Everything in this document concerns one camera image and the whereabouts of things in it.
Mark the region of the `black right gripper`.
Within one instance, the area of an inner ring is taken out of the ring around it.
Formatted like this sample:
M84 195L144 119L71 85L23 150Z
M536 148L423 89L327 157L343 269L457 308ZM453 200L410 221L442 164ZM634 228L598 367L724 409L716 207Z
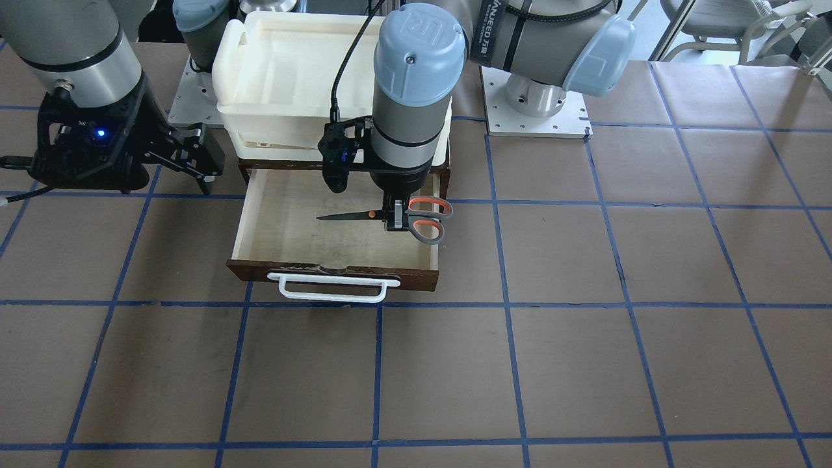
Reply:
M103 107L78 107L71 92L48 92L38 111L38 147L26 170L54 189L143 189L150 180L145 163L160 164L193 178L211 195L214 177L223 174L226 155L205 123L173 127L150 88L140 78L122 99Z

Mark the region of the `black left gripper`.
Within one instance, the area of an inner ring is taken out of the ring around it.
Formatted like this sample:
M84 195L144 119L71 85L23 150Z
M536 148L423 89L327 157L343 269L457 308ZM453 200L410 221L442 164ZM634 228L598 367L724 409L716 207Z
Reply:
M387 231L409 231L408 202L428 179L431 166L412 168L406 172L371 172L372 181L383 190L383 210L387 210Z

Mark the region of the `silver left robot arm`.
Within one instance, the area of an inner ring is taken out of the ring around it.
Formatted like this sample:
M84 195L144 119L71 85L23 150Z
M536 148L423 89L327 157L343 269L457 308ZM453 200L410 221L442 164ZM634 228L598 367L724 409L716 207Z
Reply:
M408 1L383 19L374 51L370 146L396 173L377 219L404 230L408 204L445 143L466 72L500 76L491 89L516 118L550 122L574 95L612 91L636 27L618 1Z

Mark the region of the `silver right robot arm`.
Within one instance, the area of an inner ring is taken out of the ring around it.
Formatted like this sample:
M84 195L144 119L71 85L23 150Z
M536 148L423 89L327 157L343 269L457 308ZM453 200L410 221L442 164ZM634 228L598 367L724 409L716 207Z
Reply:
M196 179L208 195L226 156L202 122L167 122L107 1L3 1L2 35L44 84L32 157L2 157L53 189L143 189L146 163Z

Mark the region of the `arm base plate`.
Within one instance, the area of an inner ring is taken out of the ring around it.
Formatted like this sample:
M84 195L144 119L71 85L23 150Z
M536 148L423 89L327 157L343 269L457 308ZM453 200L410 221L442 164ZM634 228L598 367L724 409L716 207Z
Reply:
M481 67L488 131L511 137L590 137L584 96Z
M217 98L212 74L198 71L193 59L185 63L175 98L168 115L170 125L185 128L202 122L208 127L221 128L223 122L217 110Z

